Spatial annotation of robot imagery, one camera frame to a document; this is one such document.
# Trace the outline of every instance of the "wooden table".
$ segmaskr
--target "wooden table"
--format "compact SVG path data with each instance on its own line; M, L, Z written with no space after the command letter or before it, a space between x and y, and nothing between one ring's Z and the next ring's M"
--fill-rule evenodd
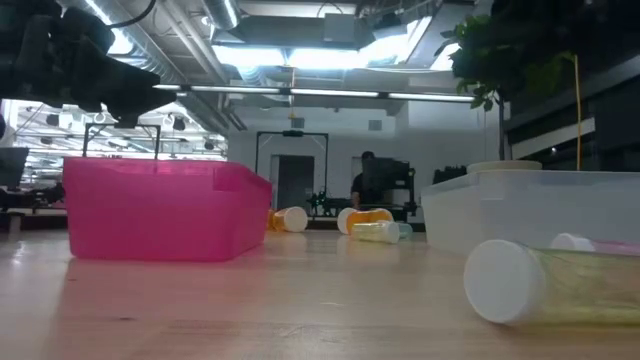
M7 360L637 359L633 328L509 329L479 319L463 259L270 235L223 264L72 259L64 232L0 245Z

